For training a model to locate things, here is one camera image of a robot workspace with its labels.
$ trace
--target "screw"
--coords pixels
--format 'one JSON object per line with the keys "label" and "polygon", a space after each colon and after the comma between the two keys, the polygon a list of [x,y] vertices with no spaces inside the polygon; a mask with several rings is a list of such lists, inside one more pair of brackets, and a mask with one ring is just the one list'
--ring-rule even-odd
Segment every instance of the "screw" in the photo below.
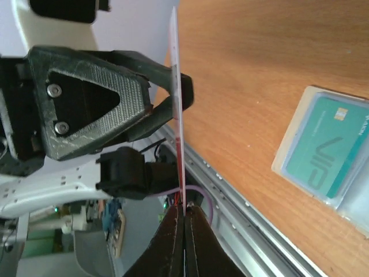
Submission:
{"label": "screw", "polygon": [[52,98],[59,97],[62,94],[62,88],[56,84],[50,84],[47,87],[47,94]]}
{"label": "screw", "polygon": [[69,125],[66,122],[58,122],[54,127],[58,134],[66,134],[69,131]]}

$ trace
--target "wooden tabletop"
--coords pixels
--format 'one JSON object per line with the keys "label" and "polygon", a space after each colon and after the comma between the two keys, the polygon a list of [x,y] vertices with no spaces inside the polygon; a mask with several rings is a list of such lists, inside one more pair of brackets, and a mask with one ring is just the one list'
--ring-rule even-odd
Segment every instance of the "wooden tabletop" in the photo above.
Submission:
{"label": "wooden tabletop", "polygon": [[369,97],[368,2],[185,0],[178,13],[186,141],[329,276],[368,276],[369,241],[270,169],[306,86]]}

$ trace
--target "silver screw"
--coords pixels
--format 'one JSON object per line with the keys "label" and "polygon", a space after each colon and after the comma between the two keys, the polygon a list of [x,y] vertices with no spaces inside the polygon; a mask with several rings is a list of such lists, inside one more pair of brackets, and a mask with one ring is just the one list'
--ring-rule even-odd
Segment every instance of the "silver screw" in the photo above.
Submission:
{"label": "silver screw", "polygon": [[54,127],[58,134],[66,134],[69,131],[69,125],[66,122],[58,122]]}
{"label": "silver screw", "polygon": [[59,97],[62,94],[62,88],[56,84],[50,84],[47,87],[47,94],[52,98]]}

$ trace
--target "teal card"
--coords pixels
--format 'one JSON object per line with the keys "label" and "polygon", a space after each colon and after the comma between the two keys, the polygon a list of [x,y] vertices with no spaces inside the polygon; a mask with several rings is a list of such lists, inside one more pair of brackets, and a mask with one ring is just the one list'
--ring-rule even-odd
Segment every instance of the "teal card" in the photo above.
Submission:
{"label": "teal card", "polygon": [[287,163],[294,179],[334,198],[369,132],[369,108],[320,97]]}

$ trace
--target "wooden table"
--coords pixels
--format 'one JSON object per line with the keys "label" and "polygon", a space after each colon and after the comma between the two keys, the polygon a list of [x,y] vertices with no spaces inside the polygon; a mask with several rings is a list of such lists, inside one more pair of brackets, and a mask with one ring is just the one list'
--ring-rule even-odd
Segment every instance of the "wooden table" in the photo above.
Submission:
{"label": "wooden table", "polygon": [[306,86],[369,97],[368,2],[184,0],[179,36],[186,141],[329,276],[368,276],[369,241],[270,170]]}

